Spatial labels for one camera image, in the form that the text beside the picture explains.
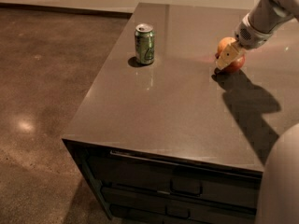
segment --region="orange object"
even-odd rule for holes
[[[230,43],[235,42],[233,37],[224,37],[217,46],[217,56],[221,54],[221,52],[226,48],[226,46]],[[239,70],[245,62],[245,55],[243,54],[241,57],[230,63],[229,66],[223,69],[223,72],[226,73],[234,73]]]

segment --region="soda can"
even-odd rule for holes
[[[154,61],[155,35],[153,27],[141,23],[135,28],[136,61],[141,64],[151,64]]]

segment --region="drawer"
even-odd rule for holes
[[[93,177],[104,182],[256,208],[260,187],[258,178],[113,155],[91,155],[87,163]]]
[[[174,217],[165,217],[163,215],[154,214],[151,212],[146,212],[115,204],[112,204],[110,206],[110,211],[114,217],[127,218],[149,224],[210,224],[207,222],[181,220]]]
[[[107,203],[148,211],[165,217],[213,224],[253,224],[255,212],[211,202],[188,203],[121,189],[102,188]]]

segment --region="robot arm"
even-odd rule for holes
[[[292,18],[299,20],[299,0],[260,0],[236,27],[236,42],[220,54],[216,61],[218,69],[224,69],[246,49],[263,45],[280,25]]]

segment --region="floor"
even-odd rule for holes
[[[127,18],[0,8],[0,223],[109,221],[61,140]]]

